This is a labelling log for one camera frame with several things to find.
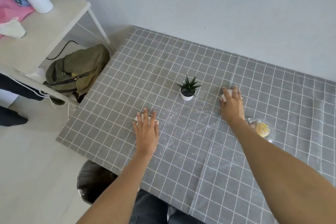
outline black trash bag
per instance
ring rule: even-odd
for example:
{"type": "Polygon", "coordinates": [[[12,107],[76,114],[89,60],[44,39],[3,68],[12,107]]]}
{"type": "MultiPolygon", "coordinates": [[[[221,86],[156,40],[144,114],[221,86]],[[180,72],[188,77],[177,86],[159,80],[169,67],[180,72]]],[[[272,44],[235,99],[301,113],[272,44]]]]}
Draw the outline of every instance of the black trash bag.
{"type": "Polygon", "coordinates": [[[92,205],[118,176],[88,160],[77,177],[77,189],[82,200],[92,205]]]}

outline pink bag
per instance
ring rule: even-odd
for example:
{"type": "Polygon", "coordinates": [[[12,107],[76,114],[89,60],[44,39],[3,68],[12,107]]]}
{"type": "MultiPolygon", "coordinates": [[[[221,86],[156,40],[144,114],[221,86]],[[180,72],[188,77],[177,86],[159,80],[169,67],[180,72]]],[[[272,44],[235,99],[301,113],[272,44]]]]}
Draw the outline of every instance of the pink bag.
{"type": "Polygon", "coordinates": [[[13,0],[0,0],[0,24],[18,17],[19,21],[34,11],[32,6],[18,6],[13,0]]]}

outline hand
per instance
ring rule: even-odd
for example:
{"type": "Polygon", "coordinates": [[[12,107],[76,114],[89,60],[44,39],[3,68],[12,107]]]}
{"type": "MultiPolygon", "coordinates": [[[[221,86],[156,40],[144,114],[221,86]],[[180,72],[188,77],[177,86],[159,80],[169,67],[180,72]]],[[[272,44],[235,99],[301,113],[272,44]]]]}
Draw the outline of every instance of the hand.
{"type": "Polygon", "coordinates": [[[138,113],[138,125],[133,122],[133,127],[136,135],[136,151],[139,154],[152,156],[156,150],[159,141],[159,121],[155,121],[156,112],[150,118],[148,124],[148,111],[143,109],[143,121],[140,113],[138,113]]]}
{"type": "Polygon", "coordinates": [[[237,87],[234,86],[231,96],[227,89],[223,87],[223,94],[226,102],[221,97],[219,98],[222,119],[230,126],[237,119],[245,120],[244,105],[240,90],[237,91],[237,87]]]}

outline black cable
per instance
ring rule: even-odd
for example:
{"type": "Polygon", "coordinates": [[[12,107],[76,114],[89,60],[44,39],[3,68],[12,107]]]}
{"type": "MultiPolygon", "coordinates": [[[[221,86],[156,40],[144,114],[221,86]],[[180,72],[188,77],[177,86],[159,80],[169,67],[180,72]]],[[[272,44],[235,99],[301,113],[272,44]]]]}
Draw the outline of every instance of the black cable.
{"type": "Polygon", "coordinates": [[[74,42],[75,44],[78,44],[78,43],[76,43],[75,41],[73,41],[73,40],[70,40],[70,41],[68,41],[65,45],[64,45],[64,47],[63,47],[63,49],[61,50],[61,52],[56,56],[56,57],[54,57],[53,59],[48,59],[48,58],[46,58],[47,60],[54,60],[54,59],[57,59],[57,57],[59,56],[59,55],[61,55],[61,53],[62,53],[62,51],[64,50],[64,48],[68,45],[68,43],[70,43],[70,42],[74,42]]]}

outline green backpack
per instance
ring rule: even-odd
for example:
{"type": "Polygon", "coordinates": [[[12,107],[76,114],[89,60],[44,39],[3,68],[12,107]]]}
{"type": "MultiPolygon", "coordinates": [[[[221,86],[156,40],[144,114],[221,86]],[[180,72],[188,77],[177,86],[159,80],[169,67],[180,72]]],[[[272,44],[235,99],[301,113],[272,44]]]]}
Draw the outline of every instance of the green backpack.
{"type": "MultiPolygon", "coordinates": [[[[54,61],[46,71],[44,85],[53,90],[76,98],[87,93],[110,60],[109,51],[103,44],[78,50],[54,61]]],[[[50,96],[57,105],[64,101],[50,96]]]]}

